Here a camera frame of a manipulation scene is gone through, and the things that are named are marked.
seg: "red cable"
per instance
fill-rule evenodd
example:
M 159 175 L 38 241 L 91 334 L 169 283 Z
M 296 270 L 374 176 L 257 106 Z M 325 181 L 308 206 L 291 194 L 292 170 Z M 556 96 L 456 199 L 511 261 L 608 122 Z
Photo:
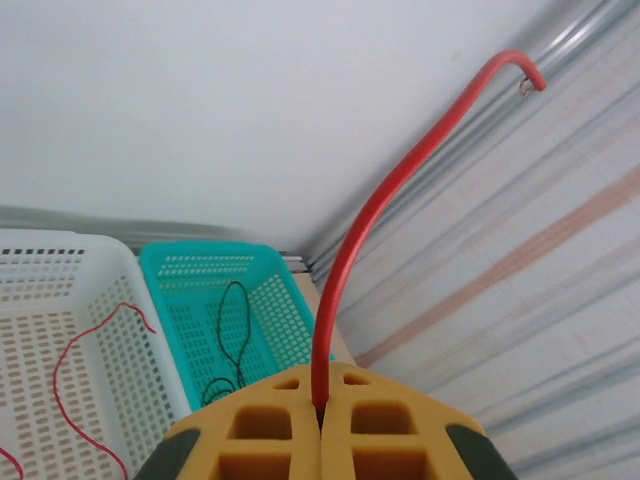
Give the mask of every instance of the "red cable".
M 438 120 L 373 192 L 367 203 L 362 207 L 362 210 L 360 210 L 342 242 L 320 299 L 316 327 L 313 334 L 311 397 L 320 421 L 324 416 L 324 409 L 329 400 L 331 334 L 333 333 L 340 299 L 360 248 L 393 196 L 428 160 L 433 151 L 471 108 L 493 76 L 507 63 L 518 65 L 537 90 L 544 90 L 546 82 L 542 74 L 524 53 L 517 50 L 507 50 L 494 56 L 471 80 L 447 113 Z
M 4 455 L 7 460 L 9 460 L 11 463 L 13 463 L 14 467 L 16 467 L 16 470 L 18 470 L 18 480 L 23 480 L 24 479 L 24 470 L 22 470 L 22 465 L 20 465 L 20 462 L 18 462 L 18 460 L 16 460 L 16 457 L 11 455 L 9 452 L 7 452 L 2 447 L 0 447 L 0 453 L 2 455 Z
M 145 317 L 144 312 L 139 307 L 136 307 L 135 305 L 132 305 L 132 304 L 127 303 L 127 302 L 120 302 L 116 306 L 116 308 L 114 308 L 113 311 L 109 314 L 109 316 L 107 316 L 107 318 L 105 318 L 102 322 L 100 322 L 95 327 L 91 327 L 89 330 L 87 330 L 85 332 L 82 332 L 79 335 L 76 335 L 75 337 L 73 337 L 69 341 L 69 343 L 67 344 L 66 348 L 62 352 L 62 355 L 60 355 L 60 358 L 58 359 L 58 363 L 56 363 L 56 366 L 53 369 L 53 396 L 56 399 L 56 403 L 58 404 L 58 408 L 60 408 L 60 413 L 62 413 L 62 416 L 64 417 L 66 422 L 71 426 L 71 428 L 73 428 L 78 435 L 80 435 L 82 438 L 84 438 L 91 445 L 93 445 L 97 449 L 102 450 L 103 452 L 106 452 L 108 455 L 110 455 L 111 458 L 113 458 L 118 463 L 118 465 L 120 465 L 120 468 L 122 469 L 122 473 L 124 474 L 124 480 L 128 480 L 129 475 L 127 473 L 127 467 L 124 465 L 124 462 L 120 459 L 120 457 L 118 457 L 115 453 L 113 453 L 109 448 L 107 448 L 104 445 L 102 445 L 102 444 L 96 442 L 95 440 L 93 440 L 89 435 L 87 435 L 82 430 L 80 430 L 80 427 L 78 427 L 75 423 L 73 423 L 73 420 L 71 420 L 71 418 L 67 414 L 67 411 L 64 409 L 64 406 L 62 405 L 62 401 L 60 400 L 60 396 L 58 394 L 58 370 L 60 369 L 60 365 L 62 364 L 62 361 L 64 360 L 64 357 L 67 355 L 67 353 L 69 353 L 69 350 L 71 349 L 73 344 L 75 342 L 77 342 L 78 340 L 80 340 L 85 335 L 88 335 L 89 333 L 95 332 L 96 330 L 104 327 L 107 324 L 107 322 L 109 320 L 111 320 L 115 316 L 115 314 L 118 312 L 120 307 L 127 307 L 127 308 L 130 308 L 131 310 L 135 311 L 138 315 L 140 315 L 140 318 L 142 319 L 142 323 L 144 323 L 144 326 L 147 328 L 147 330 L 149 330 L 151 333 L 156 333 L 156 331 L 147 322 L 147 318 Z

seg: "red wire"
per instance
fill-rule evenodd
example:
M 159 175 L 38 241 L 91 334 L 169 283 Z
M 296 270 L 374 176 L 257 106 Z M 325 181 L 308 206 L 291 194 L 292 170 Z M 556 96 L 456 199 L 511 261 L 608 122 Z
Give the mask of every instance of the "red wire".
M 82 430 L 80 430 L 80 427 L 78 427 L 73 422 L 73 420 L 71 420 L 69 415 L 67 414 L 67 411 L 64 409 L 64 406 L 62 405 L 62 401 L 60 400 L 60 396 L 58 394 L 58 370 L 60 369 L 60 365 L 62 365 L 62 361 L 64 360 L 64 357 L 67 355 L 67 353 L 69 353 L 69 350 L 71 349 L 73 344 L 75 342 L 77 342 L 78 340 L 80 340 L 85 335 L 88 335 L 89 333 L 95 332 L 96 330 L 104 327 L 107 324 L 107 322 L 109 320 L 111 320 L 115 316 L 115 314 L 118 312 L 120 307 L 127 307 L 127 308 L 130 308 L 131 310 L 135 311 L 138 315 L 140 315 L 140 318 L 142 319 L 142 323 L 144 323 L 144 326 L 147 328 L 147 330 L 149 330 L 151 333 L 156 333 L 156 331 L 147 322 L 147 318 L 145 317 L 144 312 L 139 307 L 136 307 L 135 305 L 132 305 L 132 304 L 127 303 L 127 302 L 120 302 L 116 306 L 116 308 L 114 308 L 113 311 L 109 314 L 109 316 L 107 316 L 107 318 L 105 318 L 102 322 L 100 322 L 95 327 L 91 327 L 89 330 L 87 330 L 85 332 L 82 332 L 79 335 L 76 335 L 75 337 L 73 337 L 69 341 L 69 343 L 65 347 L 64 351 L 62 352 L 62 355 L 60 355 L 60 358 L 58 359 L 58 363 L 56 363 L 56 366 L 53 369 L 53 396 L 56 399 L 56 403 L 58 404 L 58 408 L 60 408 L 60 413 L 62 413 L 62 416 L 64 417 L 66 422 L 71 426 L 71 428 L 73 428 L 78 435 L 80 435 L 82 438 L 84 438 L 91 445 L 93 445 L 97 449 L 102 450 L 103 452 L 106 452 L 108 455 L 110 455 L 111 458 L 113 458 L 118 463 L 118 465 L 120 465 L 120 468 L 122 469 L 122 473 L 124 474 L 124 480 L 128 480 L 129 475 L 127 473 L 127 467 L 124 465 L 124 462 L 120 459 L 120 457 L 118 457 L 115 453 L 113 453 L 109 448 L 107 448 L 104 445 L 96 442 L 89 435 L 87 435 Z
M 11 455 L 9 452 L 7 452 L 2 447 L 0 447 L 0 453 L 2 455 L 4 455 L 7 460 L 9 460 L 11 463 L 13 463 L 13 466 L 16 467 L 16 470 L 18 470 L 18 479 L 19 480 L 23 480 L 24 479 L 24 470 L 22 470 L 22 465 L 20 465 L 20 462 L 18 462 L 18 460 L 16 460 L 16 457 Z
M 524 53 L 507 50 L 495 55 L 467 85 L 447 113 L 427 132 L 402 161 L 387 175 L 373 192 L 356 217 L 336 256 L 327 283 L 324 287 L 311 354 L 311 396 L 321 421 L 329 400 L 329 353 L 331 334 L 338 313 L 340 299 L 349 274 L 371 228 L 387 207 L 393 196 L 409 178 L 424 164 L 438 145 L 447 137 L 471 108 L 493 76 L 505 64 L 518 65 L 537 90 L 544 90 L 546 82 L 533 62 Z

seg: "white wall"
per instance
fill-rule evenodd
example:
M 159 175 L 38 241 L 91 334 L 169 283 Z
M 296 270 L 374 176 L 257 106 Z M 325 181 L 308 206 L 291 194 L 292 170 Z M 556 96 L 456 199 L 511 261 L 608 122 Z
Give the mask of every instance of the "white wall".
M 299 249 L 551 3 L 3 2 L 0 205 Z

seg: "corrugated metal wall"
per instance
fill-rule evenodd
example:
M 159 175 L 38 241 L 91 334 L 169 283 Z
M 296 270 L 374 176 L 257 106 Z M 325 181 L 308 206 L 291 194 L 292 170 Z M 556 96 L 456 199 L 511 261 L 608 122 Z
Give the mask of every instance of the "corrugated metal wall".
M 640 14 L 394 215 L 338 325 L 523 479 L 640 478 Z

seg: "black rubber part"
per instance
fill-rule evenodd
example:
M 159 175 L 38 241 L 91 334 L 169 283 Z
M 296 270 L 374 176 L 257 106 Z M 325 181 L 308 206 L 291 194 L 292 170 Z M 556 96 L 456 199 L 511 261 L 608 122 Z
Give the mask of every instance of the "black rubber part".
M 462 425 L 447 426 L 447 433 L 473 480 L 518 480 L 491 440 Z
M 163 440 L 134 480 L 176 480 L 199 437 L 200 430 L 193 428 Z

